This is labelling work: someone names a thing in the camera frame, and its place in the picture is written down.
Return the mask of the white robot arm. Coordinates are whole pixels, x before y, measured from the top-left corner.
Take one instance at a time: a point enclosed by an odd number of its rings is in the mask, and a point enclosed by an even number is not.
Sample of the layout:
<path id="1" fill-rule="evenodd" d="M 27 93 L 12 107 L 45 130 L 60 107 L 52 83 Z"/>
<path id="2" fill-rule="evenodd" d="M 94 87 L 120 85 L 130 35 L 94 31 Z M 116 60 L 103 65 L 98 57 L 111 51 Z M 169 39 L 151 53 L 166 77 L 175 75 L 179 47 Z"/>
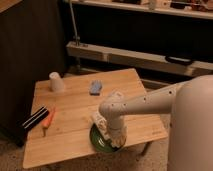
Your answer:
<path id="1" fill-rule="evenodd" d="M 110 94 L 99 106 L 109 135 L 118 139 L 124 115 L 169 114 L 167 171 L 213 171 L 213 75 L 126 99 Z"/>

